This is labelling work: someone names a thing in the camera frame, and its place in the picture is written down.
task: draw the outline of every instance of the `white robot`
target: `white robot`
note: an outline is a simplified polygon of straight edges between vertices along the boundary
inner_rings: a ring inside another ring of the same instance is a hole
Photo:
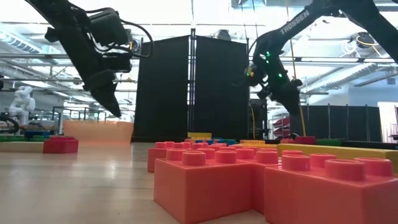
[[[29,112],[35,110],[36,102],[30,97],[32,90],[30,86],[20,86],[15,91],[15,98],[8,112],[9,116],[17,117],[19,125],[26,125],[29,119]]]

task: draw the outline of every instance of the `wooden floor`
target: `wooden floor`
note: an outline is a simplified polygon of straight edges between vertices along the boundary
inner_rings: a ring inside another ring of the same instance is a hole
[[[74,156],[1,152],[0,223],[178,223],[153,201],[151,146],[85,146]],[[206,223],[265,221],[250,211]]]

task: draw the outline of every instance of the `ceiling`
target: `ceiling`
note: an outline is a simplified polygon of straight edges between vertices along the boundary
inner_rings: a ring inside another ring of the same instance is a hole
[[[285,6],[285,0],[268,0],[265,5],[262,0],[245,1],[243,7],[237,7],[237,0],[150,0],[150,1],[125,1],[125,0],[70,0],[70,2],[82,7],[86,10],[93,10],[101,7],[112,7],[117,10],[124,20],[142,24],[155,40],[166,39],[190,33],[192,27],[196,28],[197,35],[214,36],[220,29],[229,30],[233,41],[246,42],[246,36],[249,43],[253,43],[257,35],[261,35],[267,31],[277,29],[284,25],[288,18],[293,18],[303,7],[308,4],[309,0],[295,0],[289,9],[289,17]],[[398,4],[391,1],[376,1],[378,6],[383,7],[382,15],[393,25],[398,26],[398,16],[395,12]],[[47,21],[36,12],[24,0],[8,1],[6,7],[0,7],[0,31],[12,33],[33,46],[42,49],[41,53],[52,52],[54,54],[64,54],[62,46],[56,43],[49,43],[44,34],[49,26]],[[133,37],[141,38],[144,34],[133,28]],[[385,51],[378,45],[368,49],[359,49],[355,43],[348,43],[350,37],[356,37],[358,32],[364,31],[362,28],[354,25],[346,18],[321,17],[314,24],[292,39],[293,53],[295,57],[331,57],[332,59],[308,59],[302,63],[296,63],[295,69],[288,57],[291,57],[292,51],[290,43],[284,47],[284,64],[289,71],[289,75],[293,76],[294,71],[297,78],[301,78],[307,85],[325,78],[333,77],[335,72],[347,67],[358,66],[358,63],[352,61],[344,61],[344,58],[362,57],[362,58],[389,58]],[[0,41],[0,54],[26,54],[21,49],[10,46]],[[49,78],[50,67],[40,67],[43,60],[26,60],[22,58],[8,58],[6,61],[0,61],[0,69],[4,67],[16,69],[15,66],[9,65],[9,62],[19,63],[29,69],[37,71],[21,70],[9,74],[10,78]],[[64,66],[53,67],[52,75],[57,74],[55,79],[72,79],[78,78],[77,71],[70,65],[68,60],[59,61]],[[138,61],[133,61],[134,68],[129,74],[124,74],[121,79],[137,80]],[[382,73],[384,67],[378,68],[374,72]],[[369,74],[361,76],[361,80],[366,80]],[[81,89],[81,85],[72,82],[47,83],[52,90],[57,88],[65,89]],[[135,102],[136,83],[120,83],[117,92],[119,101]],[[327,88],[317,88],[317,91],[328,91]],[[68,98],[71,96],[85,96],[86,93],[77,91],[55,91],[59,98]]]

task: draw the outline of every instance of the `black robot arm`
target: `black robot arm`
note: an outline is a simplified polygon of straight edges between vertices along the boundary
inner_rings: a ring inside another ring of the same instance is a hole
[[[53,27],[48,28],[45,38],[62,44],[85,84],[83,88],[90,91],[92,97],[113,115],[120,117],[119,104],[114,96],[115,72],[130,72],[133,56],[150,55],[136,55],[123,46],[131,41],[131,36],[122,22],[136,26],[148,35],[151,52],[153,41],[149,33],[137,24],[121,20],[111,8],[85,11],[68,0],[25,1]],[[100,49],[96,43],[107,49]],[[123,52],[110,52],[113,49]]]
[[[289,39],[321,16],[340,16],[339,10],[355,24],[366,29],[387,53],[398,61],[398,30],[380,15],[373,0],[315,0],[279,29],[261,35],[254,49],[252,65],[246,71],[249,84],[260,84],[260,99],[270,96],[290,114],[299,113],[300,80],[290,80],[279,55]]]

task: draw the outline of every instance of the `table surface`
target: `table surface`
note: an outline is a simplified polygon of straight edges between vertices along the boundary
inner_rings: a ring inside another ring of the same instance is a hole
[[[81,146],[77,155],[0,152],[0,223],[178,224],[153,201],[149,143]],[[210,223],[266,223],[253,210]]]

